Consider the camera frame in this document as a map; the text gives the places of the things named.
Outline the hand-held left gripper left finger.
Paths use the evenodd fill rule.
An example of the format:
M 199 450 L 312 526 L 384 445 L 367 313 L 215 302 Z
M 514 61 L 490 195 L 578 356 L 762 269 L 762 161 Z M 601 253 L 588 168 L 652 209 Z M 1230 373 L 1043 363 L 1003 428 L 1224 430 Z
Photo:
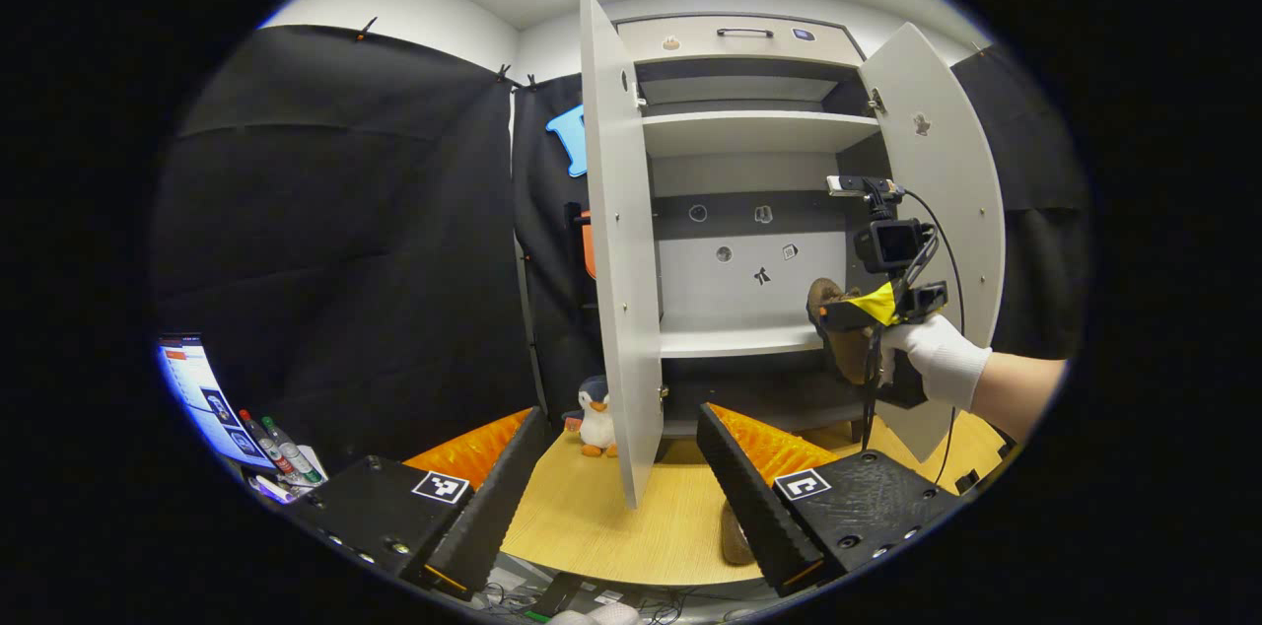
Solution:
M 286 518 L 392 580 L 469 601 L 550 444 L 533 407 L 405 462 L 367 455 L 288 505 Z

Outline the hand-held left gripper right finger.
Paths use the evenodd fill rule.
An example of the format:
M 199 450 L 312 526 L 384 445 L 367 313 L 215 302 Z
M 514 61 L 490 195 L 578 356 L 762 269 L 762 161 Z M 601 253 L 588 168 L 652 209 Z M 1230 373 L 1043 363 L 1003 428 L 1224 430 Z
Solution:
M 960 501 L 882 451 L 839 457 L 713 403 L 700 405 L 697 444 L 780 596 L 870 568 Z

